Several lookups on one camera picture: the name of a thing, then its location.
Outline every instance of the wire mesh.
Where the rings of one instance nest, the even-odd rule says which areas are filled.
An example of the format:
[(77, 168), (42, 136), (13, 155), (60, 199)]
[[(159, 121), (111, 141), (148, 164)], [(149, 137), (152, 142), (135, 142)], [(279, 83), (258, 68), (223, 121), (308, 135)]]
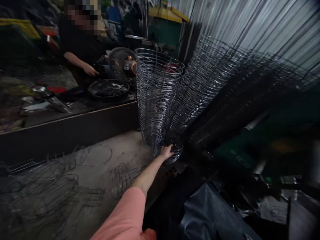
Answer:
[(132, 181), (146, 168), (147, 166), (135, 167), (129, 169), (125, 163), (119, 164), (110, 171), (111, 179), (110, 193), (114, 199), (120, 199), (124, 192), (130, 187)]
[(184, 65), (154, 50), (139, 48), (136, 52), (141, 135), (144, 143), (153, 146), (164, 131)]
[(181, 135), (248, 61), (250, 51), (203, 36), (177, 89), (166, 132)]
[(227, 85), (192, 126), (188, 142), (193, 147), (204, 148), (219, 136), (242, 127), (285, 94), (304, 90), (318, 81), (315, 75), (286, 59), (253, 51), (247, 51), (244, 61), (235, 68), (236, 74), (228, 76)]
[(159, 134), (155, 140), (153, 157), (156, 158), (161, 153), (162, 146), (169, 146), (172, 144), (171, 152), (174, 152), (174, 155), (169, 157), (164, 164), (174, 163), (181, 155), (183, 151), (183, 144), (179, 137), (176, 135), (164, 135)]
[(101, 204), (104, 194), (101, 189), (79, 187), (78, 175), (67, 173), (76, 165), (83, 166), (89, 151), (81, 148), (60, 158), (1, 166), (1, 236), (52, 240), (69, 237), (70, 229)]

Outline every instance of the hand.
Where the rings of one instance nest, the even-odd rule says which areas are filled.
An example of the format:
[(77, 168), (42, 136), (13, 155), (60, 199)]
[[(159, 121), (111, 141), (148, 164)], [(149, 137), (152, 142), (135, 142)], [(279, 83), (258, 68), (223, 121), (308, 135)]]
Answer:
[(82, 68), (87, 75), (89, 76), (95, 76), (95, 75), (98, 75), (99, 73), (92, 67), (90, 66), (89, 64), (86, 64), (83, 66)]
[(165, 158), (165, 160), (167, 160), (169, 157), (174, 155), (174, 152), (170, 152), (172, 146), (173, 146), (173, 144), (170, 144), (168, 147), (164, 147), (164, 146), (161, 147), (160, 155), (163, 156)]

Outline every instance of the red object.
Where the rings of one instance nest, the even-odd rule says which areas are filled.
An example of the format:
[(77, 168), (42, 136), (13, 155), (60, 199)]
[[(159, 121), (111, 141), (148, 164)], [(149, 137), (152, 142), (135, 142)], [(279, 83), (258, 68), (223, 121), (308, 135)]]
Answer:
[(63, 87), (47, 87), (47, 89), (54, 93), (63, 93), (66, 91), (66, 89)]

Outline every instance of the pink sleeve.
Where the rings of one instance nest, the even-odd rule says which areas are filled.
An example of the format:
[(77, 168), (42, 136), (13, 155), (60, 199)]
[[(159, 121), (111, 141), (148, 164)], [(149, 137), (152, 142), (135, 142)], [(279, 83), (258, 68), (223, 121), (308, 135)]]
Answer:
[(91, 240), (141, 239), (145, 203), (140, 188), (129, 188)]

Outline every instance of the forearm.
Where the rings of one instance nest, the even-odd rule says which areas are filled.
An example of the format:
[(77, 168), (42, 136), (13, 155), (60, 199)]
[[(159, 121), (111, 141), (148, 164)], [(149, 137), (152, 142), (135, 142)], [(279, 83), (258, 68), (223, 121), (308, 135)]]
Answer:
[(152, 163), (136, 178), (131, 187), (138, 187), (147, 197), (147, 192), (153, 183), (153, 180), (166, 158), (162, 155), (156, 157)]
[(75, 66), (81, 67), (82, 69), (88, 65), (86, 62), (79, 59), (76, 55), (74, 55), (72, 52), (66, 52), (63, 55), (70, 63), (72, 63)]

